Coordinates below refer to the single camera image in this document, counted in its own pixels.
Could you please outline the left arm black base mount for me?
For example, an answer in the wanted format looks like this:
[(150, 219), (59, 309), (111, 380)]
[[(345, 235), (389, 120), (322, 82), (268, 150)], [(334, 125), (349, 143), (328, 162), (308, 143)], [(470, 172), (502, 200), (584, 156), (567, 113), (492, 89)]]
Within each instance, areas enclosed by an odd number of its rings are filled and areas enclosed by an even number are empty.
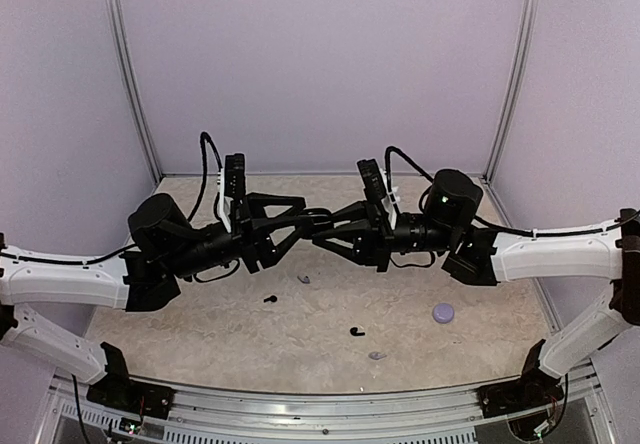
[(101, 343), (100, 347), (106, 357), (106, 374), (95, 384), (89, 385), (87, 400), (135, 413), (139, 417), (166, 420), (176, 391), (168, 386), (132, 379), (121, 350), (106, 342)]

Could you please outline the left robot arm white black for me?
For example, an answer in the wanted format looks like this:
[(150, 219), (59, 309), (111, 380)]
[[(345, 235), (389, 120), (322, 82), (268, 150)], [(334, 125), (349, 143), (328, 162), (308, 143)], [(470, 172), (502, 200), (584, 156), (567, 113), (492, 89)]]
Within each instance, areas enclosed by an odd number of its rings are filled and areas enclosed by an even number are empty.
[(231, 264), (251, 273), (276, 265), (300, 239), (330, 228), (326, 209), (302, 197), (251, 193), (224, 199), (219, 221), (192, 226), (174, 199), (148, 198), (130, 216), (133, 245), (103, 257), (62, 259), (1, 249), (1, 343), (62, 368), (100, 388), (121, 409), (140, 398), (122, 352), (96, 344), (39, 315), (34, 303), (88, 304), (154, 312), (180, 294), (180, 280)]

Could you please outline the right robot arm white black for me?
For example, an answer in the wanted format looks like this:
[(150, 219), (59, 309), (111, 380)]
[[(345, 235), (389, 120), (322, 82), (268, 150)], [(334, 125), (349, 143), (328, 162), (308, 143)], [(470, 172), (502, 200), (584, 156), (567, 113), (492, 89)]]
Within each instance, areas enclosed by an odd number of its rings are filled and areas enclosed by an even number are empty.
[(639, 323), (639, 213), (548, 231), (509, 229), (482, 221), (482, 189), (464, 173), (438, 171), (418, 213), (396, 213), (376, 166), (363, 162), (366, 198), (331, 214), (314, 245), (358, 265), (387, 270), (394, 253), (443, 257), (443, 270), (471, 286), (520, 279), (598, 277), (614, 285), (559, 334), (534, 346), (511, 397), (535, 406), (575, 363)]

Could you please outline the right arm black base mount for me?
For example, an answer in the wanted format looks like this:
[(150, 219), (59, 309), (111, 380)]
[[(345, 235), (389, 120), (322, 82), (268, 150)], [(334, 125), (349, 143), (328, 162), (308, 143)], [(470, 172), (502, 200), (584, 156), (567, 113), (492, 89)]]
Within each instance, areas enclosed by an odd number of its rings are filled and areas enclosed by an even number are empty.
[(566, 392), (560, 377), (541, 369), (540, 354), (545, 340), (528, 352), (521, 375), (516, 379), (478, 388), (477, 396), (484, 418), (506, 415), (561, 401)]

